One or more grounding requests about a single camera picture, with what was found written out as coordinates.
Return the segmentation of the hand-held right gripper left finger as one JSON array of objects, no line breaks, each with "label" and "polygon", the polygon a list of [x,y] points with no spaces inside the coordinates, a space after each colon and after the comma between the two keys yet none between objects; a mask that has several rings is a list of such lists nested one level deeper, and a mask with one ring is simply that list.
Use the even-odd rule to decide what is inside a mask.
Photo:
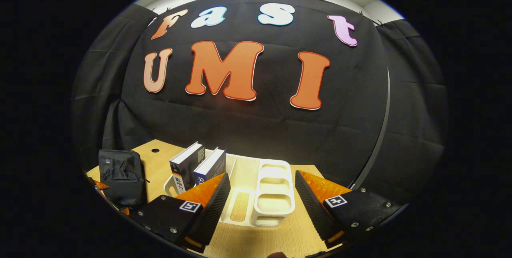
[{"label": "hand-held right gripper left finger", "polygon": [[131,211],[130,218],[177,247],[204,252],[230,189],[229,175],[223,173],[176,197],[161,195]]}]

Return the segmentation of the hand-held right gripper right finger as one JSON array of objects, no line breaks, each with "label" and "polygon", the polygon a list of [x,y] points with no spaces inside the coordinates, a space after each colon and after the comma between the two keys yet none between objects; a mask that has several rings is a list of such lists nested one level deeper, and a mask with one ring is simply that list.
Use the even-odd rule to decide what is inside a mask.
[{"label": "hand-held right gripper right finger", "polygon": [[366,188],[351,190],[302,170],[295,188],[327,248],[367,238],[402,212],[402,205]]}]

